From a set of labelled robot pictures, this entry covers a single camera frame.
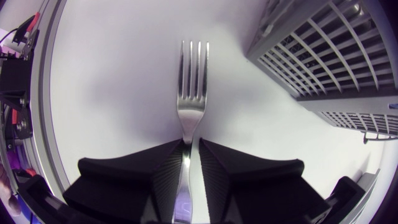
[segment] fork tine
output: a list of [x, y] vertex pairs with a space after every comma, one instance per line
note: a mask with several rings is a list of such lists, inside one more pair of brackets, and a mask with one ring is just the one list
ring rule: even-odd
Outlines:
[[178, 96], [184, 93], [184, 41], [181, 43], [180, 69], [178, 71]]
[[188, 62], [188, 83], [187, 83], [187, 97], [191, 98], [192, 87], [192, 40], [189, 45], [189, 62]]
[[206, 99], [207, 94], [207, 68], [208, 68], [208, 60], [209, 60], [209, 42], [206, 43], [206, 55], [205, 55], [205, 67], [203, 69], [203, 90], [202, 97]]
[[201, 47], [201, 43], [199, 41], [199, 43], [198, 43], [197, 67], [196, 67], [196, 80], [195, 80], [195, 98], [199, 98], [200, 47]]

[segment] red component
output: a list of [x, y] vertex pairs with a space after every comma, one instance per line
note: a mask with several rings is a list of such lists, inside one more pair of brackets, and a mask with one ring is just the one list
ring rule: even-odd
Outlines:
[[17, 124], [18, 111], [12, 109], [12, 124]]
[[33, 169], [26, 169], [25, 171], [26, 171], [28, 174], [30, 174], [31, 176], [36, 175], [36, 171], [33, 170]]
[[40, 13], [36, 12], [34, 19], [30, 23], [29, 27], [27, 27], [26, 32], [32, 32], [33, 27], [36, 25], [36, 22], [39, 20]]

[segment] fork head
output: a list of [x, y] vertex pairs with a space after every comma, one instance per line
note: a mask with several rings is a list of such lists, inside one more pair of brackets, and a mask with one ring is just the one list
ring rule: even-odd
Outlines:
[[206, 43], [205, 59], [201, 68], [201, 42], [198, 43], [195, 79], [193, 79], [192, 41], [189, 45], [188, 71], [184, 66], [184, 41], [181, 44], [180, 67], [178, 75], [177, 113], [183, 128], [183, 140], [192, 143], [196, 130], [206, 108], [207, 98], [207, 70], [209, 43]]

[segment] cable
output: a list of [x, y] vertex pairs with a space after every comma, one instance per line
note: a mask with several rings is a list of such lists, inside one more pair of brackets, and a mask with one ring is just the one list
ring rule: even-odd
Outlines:
[[15, 31], [17, 31], [17, 30], [18, 30], [18, 28], [15, 28], [15, 29], [13, 29], [12, 31], [8, 32], [8, 34], [6, 34], [6, 35], [0, 40], [0, 43], [1, 43], [2, 41], [4, 41], [4, 39], [5, 39], [8, 35], [12, 34], [13, 32], [15, 32]]

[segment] black bracket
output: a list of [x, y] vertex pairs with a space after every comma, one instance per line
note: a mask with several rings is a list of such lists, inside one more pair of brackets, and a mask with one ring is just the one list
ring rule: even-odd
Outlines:
[[33, 134], [29, 109], [30, 80], [38, 36], [39, 30], [31, 33], [19, 58], [2, 62], [0, 101], [17, 111], [17, 124], [14, 124], [14, 129], [19, 139], [30, 138]]
[[17, 43], [18, 45], [21, 42], [26, 43], [25, 34], [27, 32], [27, 28], [30, 26], [30, 23], [32, 23], [34, 19], [35, 16], [32, 16], [18, 27], [18, 30], [15, 33], [14, 38], [12, 39], [13, 42]]

